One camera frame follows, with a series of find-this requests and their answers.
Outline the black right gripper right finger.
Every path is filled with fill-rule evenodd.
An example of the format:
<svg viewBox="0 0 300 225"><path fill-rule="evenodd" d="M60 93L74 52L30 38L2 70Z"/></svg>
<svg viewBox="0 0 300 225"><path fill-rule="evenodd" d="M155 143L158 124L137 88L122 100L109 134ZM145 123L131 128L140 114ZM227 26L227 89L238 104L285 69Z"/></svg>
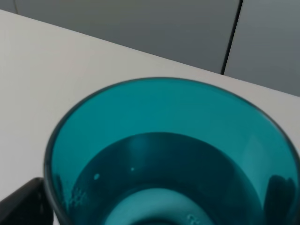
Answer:
<svg viewBox="0 0 300 225"><path fill-rule="evenodd" d="M284 225L294 197L295 184L292 179L272 176L266 193L266 224Z"/></svg>

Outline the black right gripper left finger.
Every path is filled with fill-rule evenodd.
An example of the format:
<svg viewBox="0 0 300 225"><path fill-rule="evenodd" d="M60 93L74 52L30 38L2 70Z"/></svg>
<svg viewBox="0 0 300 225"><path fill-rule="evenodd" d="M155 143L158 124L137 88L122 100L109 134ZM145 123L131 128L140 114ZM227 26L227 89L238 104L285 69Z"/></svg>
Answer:
<svg viewBox="0 0 300 225"><path fill-rule="evenodd" d="M0 225L52 225L43 178L33 178L0 202Z"/></svg>

